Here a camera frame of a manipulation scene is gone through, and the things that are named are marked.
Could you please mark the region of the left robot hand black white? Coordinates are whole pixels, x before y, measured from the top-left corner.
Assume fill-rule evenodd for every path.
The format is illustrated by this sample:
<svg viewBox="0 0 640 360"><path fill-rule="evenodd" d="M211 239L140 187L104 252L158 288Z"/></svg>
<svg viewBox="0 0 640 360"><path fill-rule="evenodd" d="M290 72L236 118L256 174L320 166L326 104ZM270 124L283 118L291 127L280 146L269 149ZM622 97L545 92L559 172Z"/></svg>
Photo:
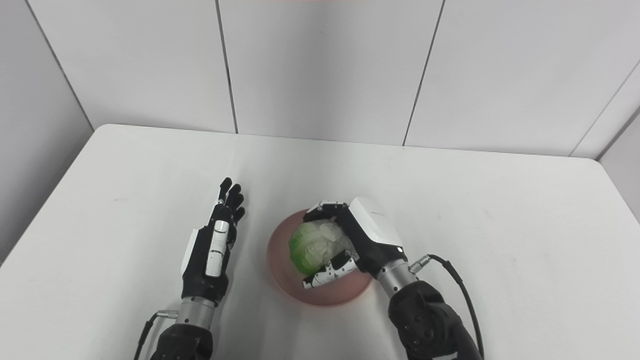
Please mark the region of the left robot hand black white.
<svg viewBox="0 0 640 360"><path fill-rule="evenodd" d="M230 280L227 266L237 236L238 223L245 216L242 186L230 177L219 185L211 215L195 233L188 260L182 272L182 297L202 298L219 306L227 294Z"/></svg>

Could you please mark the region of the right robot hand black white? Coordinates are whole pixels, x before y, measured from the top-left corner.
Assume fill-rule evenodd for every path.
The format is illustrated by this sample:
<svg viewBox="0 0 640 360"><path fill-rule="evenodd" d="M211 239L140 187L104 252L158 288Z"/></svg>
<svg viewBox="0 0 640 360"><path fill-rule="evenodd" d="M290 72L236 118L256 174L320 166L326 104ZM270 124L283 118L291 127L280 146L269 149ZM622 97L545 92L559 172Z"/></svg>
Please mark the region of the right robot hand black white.
<svg viewBox="0 0 640 360"><path fill-rule="evenodd" d="M409 269L402 239L373 199L359 196L350 203L320 202L302 217L304 223L324 219L333 219L350 245L304 278L304 289L324 286L356 269L375 278L389 297L418 281Z"/></svg>

